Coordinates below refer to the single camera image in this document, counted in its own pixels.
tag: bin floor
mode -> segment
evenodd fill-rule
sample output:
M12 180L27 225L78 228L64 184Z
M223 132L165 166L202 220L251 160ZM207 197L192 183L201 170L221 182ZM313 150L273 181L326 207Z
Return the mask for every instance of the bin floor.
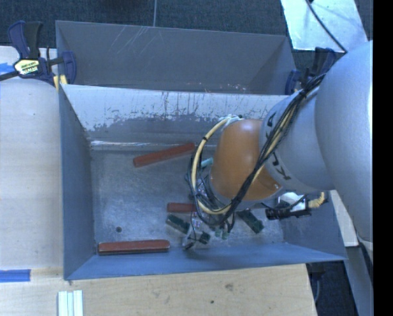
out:
M118 242L167 239L171 247L181 247L185 235L165 223L168 202L190 202L185 181L190 156L135 168L132 160L150 151L92 151L92 186L95 241ZM263 209L252 213L263 221L255 234L240 218L227 240L216 237L206 225L211 240L204 246L223 247L259 240L260 244L283 242L279 221L269 221ZM175 213L190 222L190 213Z

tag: black carpet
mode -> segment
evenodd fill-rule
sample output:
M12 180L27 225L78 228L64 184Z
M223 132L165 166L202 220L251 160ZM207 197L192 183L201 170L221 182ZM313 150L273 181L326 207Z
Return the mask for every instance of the black carpet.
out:
M367 37L373 38L373 0L355 0ZM38 44L55 47L55 21L153 25L154 0L0 0L0 45L18 20L41 21ZM156 26L286 35L280 0L157 0ZM296 67L313 62L310 51L294 51ZM325 263L319 316L357 315L344 264Z

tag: cable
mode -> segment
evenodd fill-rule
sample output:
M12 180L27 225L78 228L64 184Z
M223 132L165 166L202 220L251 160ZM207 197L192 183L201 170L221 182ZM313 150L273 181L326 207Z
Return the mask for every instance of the cable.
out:
M158 0L154 0L154 19L152 22L152 26L155 27L156 21L157 21L157 2Z
M324 25L324 23L322 22L322 20L318 17L318 15L316 14L315 10L313 9L311 3L309 2L309 0L305 0L307 3L307 6L309 7L310 11L313 13L313 16L316 18L317 22L319 22L319 24L322 26L323 30L330 36L330 38L335 42L335 44L341 48L341 50L345 53L347 53L347 49L332 35L332 33L330 32L330 30Z

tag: wooden board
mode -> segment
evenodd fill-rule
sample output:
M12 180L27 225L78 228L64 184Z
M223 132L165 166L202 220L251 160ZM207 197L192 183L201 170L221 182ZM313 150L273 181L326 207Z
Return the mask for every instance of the wooden board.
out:
M316 315L303 265L66 282L62 270L0 284L0 315L55 315L57 292L82 290L84 315Z

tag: black wire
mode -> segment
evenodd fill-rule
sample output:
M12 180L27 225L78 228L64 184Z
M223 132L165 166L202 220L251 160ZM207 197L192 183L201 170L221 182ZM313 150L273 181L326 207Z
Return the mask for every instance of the black wire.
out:
M341 50L344 52L344 54L347 53L347 49L332 35L330 30L324 25L322 20L318 17L318 15L316 14L316 12L313 9L309 0L305 0L305 1L307 3L307 6L309 7L310 11L312 12L313 16L316 18L317 22L319 22L319 24L322 26L323 30L330 36L330 38L337 44L337 46L339 48L341 48Z

